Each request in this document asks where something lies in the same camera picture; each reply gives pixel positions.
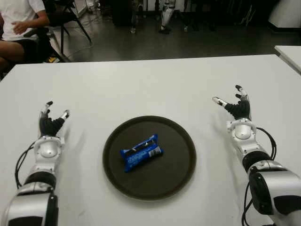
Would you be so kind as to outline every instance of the robotic arm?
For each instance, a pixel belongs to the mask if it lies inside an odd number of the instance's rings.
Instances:
[[[301,179],[271,159],[256,141],[256,126],[251,121],[248,94],[236,86],[240,94],[237,105],[213,97],[235,118],[227,122],[233,146],[249,177],[255,209],[268,215],[276,226],[301,225]]]
[[[40,112],[39,139],[33,145],[36,162],[24,185],[18,189],[4,212],[1,226],[57,225],[55,170],[62,153],[64,139],[56,137],[56,134],[69,117],[69,111],[66,110],[61,117],[52,120],[48,117],[52,103],[52,101],[48,102]]]

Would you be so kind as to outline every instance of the black tray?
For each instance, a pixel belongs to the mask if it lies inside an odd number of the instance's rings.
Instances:
[[[121,149],[129,149],[158,134],[164,150],[129,173]],[[112,184],[127,196],[142,200],[167,198],[178,192],[191,178],[196,151],[188,133],[177,123],[157,116],[142,116],[118,126],[109,136],[103,151],[103,166]]]

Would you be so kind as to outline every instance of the table surface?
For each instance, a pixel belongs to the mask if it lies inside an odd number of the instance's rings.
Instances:
[[[275,49],[301,72],[301,46],[275,46]]]
[[[236,84],[249,93],[254,123],[277,141],[276,160],[301,175],[301,107],[294,104],[301,77],[276,55],[17,65],[0,83],[0,212],[16,193],[15,163],[37,138],[39,111],[53,100],[51,116],[71,111],[61,131],[59,226],[241,225],[247,176],[226,132],[232,117],[211,100],[236,101]],[[192,179],[166,200],[125,197],[103,170],[110,133],[142,115],[174,120],[196,147]],[[257,139],[269,152],[269,139],[260,131]],[[21,181],[33,161],[29,154]],[[247,218],[251,225],[271,222],[253,207]]]

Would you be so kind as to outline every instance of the robot leg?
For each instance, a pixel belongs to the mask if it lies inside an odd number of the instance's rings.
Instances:
[[[130,29],[130,32],[132,34],[136,33],[136,12],[137,12],[137,7],[138,7],[138,0],[132,0],[132,27]]]
[[[167,28],[169,21],[174,13],[175,0],[166,0],[164,8],[162,10],[162,24],[160,28],[160,33],[169,34],[170,29]]]

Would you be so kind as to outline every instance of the white shirt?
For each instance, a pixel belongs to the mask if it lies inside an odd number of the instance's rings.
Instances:
[[[16,41],[20,39],[36,39],[36,37],[24,38],[23,35],[32,30],[28,28],[23,34],[15,34],[16,21],[28,21],[36,18],[36,13],[45,10],[42,0],[0,0],[0,13],[4,19],[2,39]]]

